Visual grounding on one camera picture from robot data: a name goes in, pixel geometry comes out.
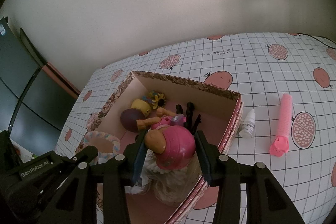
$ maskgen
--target pomegranate print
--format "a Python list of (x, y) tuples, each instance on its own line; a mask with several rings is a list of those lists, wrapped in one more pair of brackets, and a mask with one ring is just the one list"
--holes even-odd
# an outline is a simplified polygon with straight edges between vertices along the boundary
[(113, 83), (122, 73), (122, 69), (115, 71), (110, 79), (110, 82)]
[(294, 144), (301, 149), (311, 146), (315, 138), (315, 121), (307, 112), (297, 114), (292, 124), (292, 139)]
[(223, 35), (213, 35), (212, 37), (207, 37), (207, 39), (209, 40), (217, 40), (217, 39), (221, 39), (223, 37)]
[(92, 113), (90, 118), (87, 120), (87, 123), (86, 123), (86, 128), (87, 129), (90, 129), (91, 128), (91, 125), (92, 123), (98, 119), (98, 113), (95, 112), (95, 113)]
[(315, 81), (323, 88), (332, 87), (330, 85), (329, 74), (323, 68), (316, 68), (313, 72)]
[(327, 54), (334, 60), (336, 60), (336, 52), (333, 48), (327, 48)]
[(141, 53), (139, 53), (139, 56), (143, 56), (143, 55), (145, 55), (145, 54), (148, 54), (149, 52), (141, 52)]
[(271, 46), (267, 45), (268, 53), (271, 55), (271, 57), (274, 57), (278, 60), (285, 60), (288, 56), (287, 49), (279, 44), (272, 44)]
[(85, 94), (85, 96), (84, 96), (84, 98), (83, 98), (83, 102), (85, 102), (87, 99), (89, 99), (89, 97), (91, 96), (91, 94), (92, 94), (92, 90), (89, 90), (89, 91), (87, 92), (87, 94)]
[(72, 129), (69, 128), (68, 132), (67, 132), (66, 135), (65, 135), (65, 141), (66, 141), (66, 142), (70, 139), (71, 134), (72, 134)]
[(173, 66), (180, 62), (181, 56), (179, 54), (168, 56), (165, 60), (160, 63), (160, 69), (173, 69)]
[(206, 75), (208, 77), (204, 80), (204, 83), (208, 85), (214, 85), (218, 88), (225, 90), (229, 88), (233, 81), (232, 75), (225, 70), (217, 71), (213, 74), (207, 73)]
[(333, 168), (333, 172), (331, 173), (331, 185), (336, 187), (336, 162)]

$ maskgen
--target white plastic bottle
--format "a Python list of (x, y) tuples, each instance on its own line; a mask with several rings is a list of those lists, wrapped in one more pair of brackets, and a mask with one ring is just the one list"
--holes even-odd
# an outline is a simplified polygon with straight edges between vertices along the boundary
[(255, 113), (254, 108), (246, 115), (244, 122), (241, 124), (239, 135), (243, 138), (251, 138), (254, 130)]

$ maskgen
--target black refrigerator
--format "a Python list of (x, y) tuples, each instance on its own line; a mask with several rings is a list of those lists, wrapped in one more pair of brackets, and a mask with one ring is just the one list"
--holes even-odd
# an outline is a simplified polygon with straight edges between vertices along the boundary
[(56, 146), (75, 103), (0, 20), (0, 131), (36, 155)]

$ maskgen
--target metal screw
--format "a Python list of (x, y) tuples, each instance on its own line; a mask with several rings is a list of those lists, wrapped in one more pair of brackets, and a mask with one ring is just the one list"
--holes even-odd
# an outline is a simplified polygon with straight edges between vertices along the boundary
[(116, 155), (115, 159), (116, 160), (123, 160), (125, 158), (125, 155), (124, 154), (118, 154)]
[(227, 161), (228, 159), (229, 159), (229, 157), (226, 156), (226, 155), (220, 155), (219, 156), (219, 160), (221, 160), (221, 161)]
[(257, 167), (260, 168), (260, 169), (264, 169), (266, 167), (266, 165), (263, 162), (258, 161), (257, 162)]
[(78, 168), (79, 169), (85, 169), (87, 167), (87, 163), (86, 162), (81, 162), (79, 165), (78, 165)]

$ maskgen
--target cardboard box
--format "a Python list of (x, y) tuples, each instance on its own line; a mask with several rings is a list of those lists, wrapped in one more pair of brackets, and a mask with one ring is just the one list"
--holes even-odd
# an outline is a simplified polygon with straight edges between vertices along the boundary
[[(202, 130), (209, 143), (217, 145), (221, 153), (227, 153), (241, 121), (243, 103), (239, 93), (223, 90), (212, 85), (175, 76), (161, 75), (151, 72), (132, 71), (111, 95), (102, 110), (91, 121), (89, 131), (103, 131), (120, 139), (122, 153), (129, 143), (134, 142), (137, 135), (126, 131), (120, 123), (120, 114), (129, 108), (134, 99), (139, 99), (147, 92), (156, 90), (164, 93), (167, 98), (165, 108), (175, 111), (175, 105), (182, 105), (186, 110), (187, 102), (195, 105), (194, 119), (201, 114)], [(76, 149), (79, 152), (82, 142)], [(191, 185), (185, 190), (186, 198), (175, 207), (167, 206), (158, 201), (149, 191), (144, 195), (127, 195), (127, 205), (131, 222), (134, 224), (176, 224), (179, 223), (196, 202), (205, 193), (208, 185), (200, 175), (197, 156), (190, 162)], [(102, 186), (98, 187), (98, 205), (102, 209)]]

